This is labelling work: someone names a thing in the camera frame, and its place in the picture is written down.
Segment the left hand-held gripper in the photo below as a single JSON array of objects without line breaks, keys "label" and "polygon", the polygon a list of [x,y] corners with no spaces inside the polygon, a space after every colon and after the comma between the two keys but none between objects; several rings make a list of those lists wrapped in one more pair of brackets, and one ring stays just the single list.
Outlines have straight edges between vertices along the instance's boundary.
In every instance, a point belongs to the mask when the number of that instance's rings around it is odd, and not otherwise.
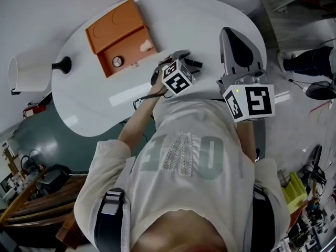
[{"label": "left hand-held gripper", "polygon": [[199,69],[192,69],[191,72],[186,65],[180,61],[190,55],[187,50],[178,50],[171,54],[172,63],[159,69],[158,66],[154,72],[157,72],[157,79],[152,85],[151,94],[161,94],[169,91],[174,96],[179,96],[194,84],[194,77],[199,75]]}]

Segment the person's left hand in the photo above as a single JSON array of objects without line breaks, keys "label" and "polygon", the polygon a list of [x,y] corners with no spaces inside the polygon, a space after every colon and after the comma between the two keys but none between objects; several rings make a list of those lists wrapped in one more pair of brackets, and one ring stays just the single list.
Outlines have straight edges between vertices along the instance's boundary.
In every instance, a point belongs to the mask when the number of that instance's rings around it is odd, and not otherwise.
[{"label": "person's left hand", "polygon": [[158,68],[161,69],[163,68],[165,65],[170,65],[172,63],[172,55],[166,57],[164,60],[160,61],[158,64]]}]

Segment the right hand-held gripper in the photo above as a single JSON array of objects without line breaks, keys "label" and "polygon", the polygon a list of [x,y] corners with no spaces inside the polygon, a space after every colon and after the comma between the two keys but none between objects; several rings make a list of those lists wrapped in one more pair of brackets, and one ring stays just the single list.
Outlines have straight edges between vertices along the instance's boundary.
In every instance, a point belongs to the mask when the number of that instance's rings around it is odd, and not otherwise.
[{"label": "right hand-held gripper", "polygon": [[235,122],[275,115],[274,86],[263,69],[259,49],[244,34],[224,27],[219,36],[220,58],[225,74],[217,81]]}]

